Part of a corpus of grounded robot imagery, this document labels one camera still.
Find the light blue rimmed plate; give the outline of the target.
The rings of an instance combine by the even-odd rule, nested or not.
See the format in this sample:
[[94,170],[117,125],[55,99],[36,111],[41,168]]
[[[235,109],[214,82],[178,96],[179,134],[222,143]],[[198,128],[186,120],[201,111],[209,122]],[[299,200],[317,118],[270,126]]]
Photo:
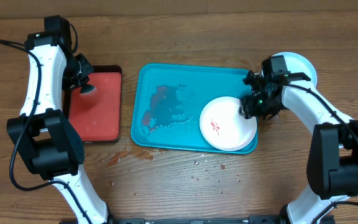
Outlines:
[[268,69],[271,67],[273,72],[278,72],[279,70],[288,71],[290,73],[300,73],[303,72],[310,79],[314,87],[317,86],[318,76],[313,64],[304,56],[294,53],[294,52],[279,52],[272,55],[272,57],[283,57],[285,65],[269,65],[268,59],[262,62],[262,76],[264,78],[268,77]]

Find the white plate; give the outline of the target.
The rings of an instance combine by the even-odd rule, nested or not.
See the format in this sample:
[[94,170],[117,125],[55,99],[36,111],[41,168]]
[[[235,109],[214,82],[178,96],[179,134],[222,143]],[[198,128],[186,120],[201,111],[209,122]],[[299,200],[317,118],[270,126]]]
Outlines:
[[222,96],[210,101],[200,114],[200,131],[214,148],[234,152],[251,145],[256,137],[257,120],[239,113],[240,99]]

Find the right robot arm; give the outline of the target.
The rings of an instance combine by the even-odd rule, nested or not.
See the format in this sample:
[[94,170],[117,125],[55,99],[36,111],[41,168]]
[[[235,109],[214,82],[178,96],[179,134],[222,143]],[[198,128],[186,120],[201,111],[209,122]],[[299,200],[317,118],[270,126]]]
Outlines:
[[304,56],[281,52],[265,59],[262,70],[243,79],[251,93],[240,99],[245,119],[271,119],[292,111],[312,135],[300,196],[278,215],[256,215],[249,223],[334,223],[328,213],[339,205],[358,206],[358,120],[340,112],[316,89],[318,76]]

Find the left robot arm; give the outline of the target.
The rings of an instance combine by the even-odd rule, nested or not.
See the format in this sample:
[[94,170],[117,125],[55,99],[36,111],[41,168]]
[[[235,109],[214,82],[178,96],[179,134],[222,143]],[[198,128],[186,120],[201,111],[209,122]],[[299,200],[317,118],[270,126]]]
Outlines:
[[30,64],[24,105],[19,117],[7,122],[14,143],[10,180],[23,191],[54,186],[77,223],[116,223],[86,175],[84,144],[62,108],[62,92],[93,89],[88,76],[94,69],[76,53],[78,42],[71,39],[75,28],[66,19],[46,17],[44,28],[29,34],[23,44],[6,42],[25,52]]

